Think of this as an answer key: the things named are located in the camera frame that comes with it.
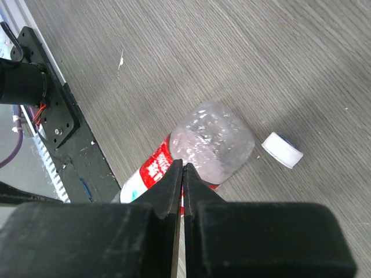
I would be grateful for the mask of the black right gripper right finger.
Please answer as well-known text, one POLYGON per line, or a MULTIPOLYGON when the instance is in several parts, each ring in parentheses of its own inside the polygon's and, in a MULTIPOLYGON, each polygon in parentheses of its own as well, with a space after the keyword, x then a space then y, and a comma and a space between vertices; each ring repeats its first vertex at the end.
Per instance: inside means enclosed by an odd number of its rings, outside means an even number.
POLYGON ((226 202, 183 170, 187 277, 355 277, 334 214, 308 202, 226 202))

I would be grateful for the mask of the clear bottle red label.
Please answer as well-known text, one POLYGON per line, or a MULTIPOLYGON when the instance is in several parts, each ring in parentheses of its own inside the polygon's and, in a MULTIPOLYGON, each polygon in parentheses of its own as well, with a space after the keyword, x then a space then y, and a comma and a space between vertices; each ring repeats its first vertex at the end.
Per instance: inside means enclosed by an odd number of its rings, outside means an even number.
POLYGON ((191 163, 212 189, 248 159, 255 140, 248 126, 224 104, 198 105, 124 183, 114 203, 130 203, 161 180, 174 160, 191 163))

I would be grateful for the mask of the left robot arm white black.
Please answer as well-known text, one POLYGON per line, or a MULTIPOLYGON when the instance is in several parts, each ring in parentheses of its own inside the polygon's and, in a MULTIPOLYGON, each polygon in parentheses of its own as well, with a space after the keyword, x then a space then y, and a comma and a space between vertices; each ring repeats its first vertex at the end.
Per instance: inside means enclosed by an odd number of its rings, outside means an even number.
POLYGON ((6 22, 1 28, 15 47, 11 53, 18 55, 16 60, 1 58, 1 104, 38 107, 48 95, 49 75, 41 65, 27 61, 29 51, 6 22))

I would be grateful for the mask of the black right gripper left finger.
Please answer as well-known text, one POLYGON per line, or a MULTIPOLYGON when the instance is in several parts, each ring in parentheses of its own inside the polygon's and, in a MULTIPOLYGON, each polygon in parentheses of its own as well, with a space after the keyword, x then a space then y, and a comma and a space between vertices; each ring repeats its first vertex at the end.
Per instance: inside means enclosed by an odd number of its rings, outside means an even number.
POLYGON ((128 204, 20 205, 1 229, 2 277, 176 277, 183 164, 128 204))

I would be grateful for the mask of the blue white bottle cap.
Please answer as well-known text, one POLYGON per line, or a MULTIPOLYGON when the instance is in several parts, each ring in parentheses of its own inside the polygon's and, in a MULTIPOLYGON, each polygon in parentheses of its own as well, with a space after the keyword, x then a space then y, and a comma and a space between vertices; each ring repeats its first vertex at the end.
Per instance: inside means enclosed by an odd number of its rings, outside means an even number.
POLYGON ((275 160, 289 169, 294 168, 303 157, 303 153, 298 148, 276 132, 272 132, 261 146, 275 160))

